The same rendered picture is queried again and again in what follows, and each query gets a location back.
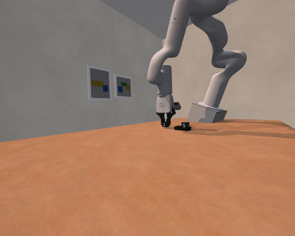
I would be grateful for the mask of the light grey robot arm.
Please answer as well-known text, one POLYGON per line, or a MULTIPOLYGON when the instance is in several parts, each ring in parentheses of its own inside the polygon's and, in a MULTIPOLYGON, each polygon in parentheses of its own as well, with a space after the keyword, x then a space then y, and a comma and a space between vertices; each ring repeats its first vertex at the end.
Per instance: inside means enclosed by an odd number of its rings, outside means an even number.
POLYGON ((243 51, 224 51, 228 35, 222 21, 212 15, 224 10, 229 0, 175 0, 165 45, 151 59, 147 80, 157 85, 157 94, 172 94, 172 68, 163 65, 167 58, 177 57, 183 42, 188 19, 203 30, 212 45, 211 63, 216 68, 223 68, 213 75, 204 102, 198 104, 213 110, 222 111, 219 107, 229 79, 246 63, 247 56, 243 51))

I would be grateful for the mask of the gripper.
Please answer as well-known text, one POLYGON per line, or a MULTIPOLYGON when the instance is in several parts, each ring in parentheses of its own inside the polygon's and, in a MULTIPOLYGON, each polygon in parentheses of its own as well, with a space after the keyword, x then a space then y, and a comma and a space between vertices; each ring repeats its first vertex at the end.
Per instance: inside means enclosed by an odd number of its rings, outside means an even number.
POLYGON ((171 94, 161 94, 157 97, 156 114, 161 118, 161 125, 165 121, 164 113, 167 113, 166 125, 169 126, 171 124, 170 119, 176 114, 171 94))

